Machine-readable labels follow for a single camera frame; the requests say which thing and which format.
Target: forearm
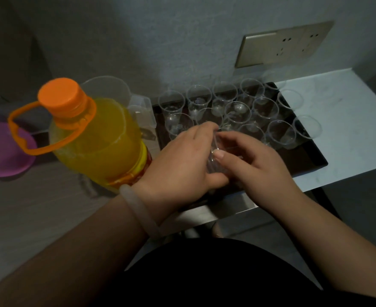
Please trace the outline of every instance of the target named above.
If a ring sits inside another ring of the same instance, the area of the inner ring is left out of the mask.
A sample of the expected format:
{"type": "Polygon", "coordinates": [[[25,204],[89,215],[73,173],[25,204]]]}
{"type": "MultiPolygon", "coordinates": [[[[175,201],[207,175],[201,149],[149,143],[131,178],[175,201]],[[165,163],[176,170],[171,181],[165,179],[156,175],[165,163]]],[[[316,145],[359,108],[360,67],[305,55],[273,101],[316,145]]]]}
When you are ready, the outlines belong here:
{"type": "Polygon", "coordinates": [[[125,269],[147,238],[117,196],[3,279],[0,305],[85,305],[125,269]]]}
{"type": "Polygon", "coordinates": [[[376,247],[307,196],[269,211],[301,243],[336,289],[376,297],[376,247]]]}

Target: person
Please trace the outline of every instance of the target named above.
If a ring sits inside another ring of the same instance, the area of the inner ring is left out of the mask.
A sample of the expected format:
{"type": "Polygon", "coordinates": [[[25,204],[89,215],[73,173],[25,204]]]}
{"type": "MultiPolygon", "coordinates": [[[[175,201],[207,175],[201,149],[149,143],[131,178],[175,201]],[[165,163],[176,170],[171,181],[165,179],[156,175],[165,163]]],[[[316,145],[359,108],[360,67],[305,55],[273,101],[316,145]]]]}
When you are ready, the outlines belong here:
{"type": "Polygon", "coordinates": [[[243,159],[215,150],[214,157],[231,176],[207,173],[216,129],[207,122],[181,133],[132,186],[151,217],[161,224],[174,211],[236,178],[247,195],[296,238],[334,290],[321,291],[283,260],[233,239],[170,242],[124,272],[148,235],[117,196],[3,279],[0,306],[103,306],[124,304],[127,297],[133,303],[166,303],[174,291],[179,300],[200,295],[223,301],[231,293],[236,301],[250,297],[259,304],[286,300],[376,305],[376,247],[305,196],[280,156],[252,137],[217,133],[225,146],[238,146],[243,159]]]}

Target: bottle of orange juice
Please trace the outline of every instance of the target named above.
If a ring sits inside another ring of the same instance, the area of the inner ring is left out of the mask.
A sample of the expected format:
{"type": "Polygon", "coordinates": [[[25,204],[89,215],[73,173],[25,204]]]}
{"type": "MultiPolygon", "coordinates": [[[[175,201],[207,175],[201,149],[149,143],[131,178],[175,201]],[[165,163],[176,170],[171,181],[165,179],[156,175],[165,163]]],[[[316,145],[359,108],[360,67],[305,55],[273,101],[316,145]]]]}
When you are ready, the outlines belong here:
{"type": "Polygon", "coordinates": [[[9,127],[13,138],[27,154],[53,151],[70,169],[105,188],[118,190],[122,184],[135,183],[151,163],[138,124],[120,102],[106,97],[91,98],[77,82],[57,78],[42,86],[38,101],[10,114],[9,127]],[[27,149],[13,119],[37,106],[45,107],[53,116],[50,145],[27,149]]]}

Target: wall socket panel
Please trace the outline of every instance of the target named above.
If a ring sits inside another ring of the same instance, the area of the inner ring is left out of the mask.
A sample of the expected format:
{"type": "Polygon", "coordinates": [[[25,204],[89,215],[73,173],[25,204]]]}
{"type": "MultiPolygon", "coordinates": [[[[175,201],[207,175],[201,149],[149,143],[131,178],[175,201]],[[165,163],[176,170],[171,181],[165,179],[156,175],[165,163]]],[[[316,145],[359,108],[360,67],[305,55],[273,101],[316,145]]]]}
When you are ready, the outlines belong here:
{"type": "Polygon", "coordinates": [[[299,26],[244,36],[236,68],[289,62],[312,56],[334,22],[299,26]]]}

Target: white bangle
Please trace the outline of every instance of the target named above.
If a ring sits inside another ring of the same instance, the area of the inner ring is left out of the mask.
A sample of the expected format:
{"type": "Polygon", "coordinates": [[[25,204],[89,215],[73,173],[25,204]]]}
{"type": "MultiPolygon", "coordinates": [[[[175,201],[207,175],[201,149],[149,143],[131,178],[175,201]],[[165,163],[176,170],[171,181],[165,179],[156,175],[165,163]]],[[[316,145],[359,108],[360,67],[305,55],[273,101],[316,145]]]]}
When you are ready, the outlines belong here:
{"type": "Polygon", "coordinates": [[[149,237],[154,240],[161,238],[162,234],[160,232],[160,228],[151,217],[147,207],[134,193],[131,186],[128,184],[123,184],[119,187],[119,193],[124,198],[124,201],[127,203],[129,208],[134,212],[135,217],[138,219],[139,223],[149,237]]]}

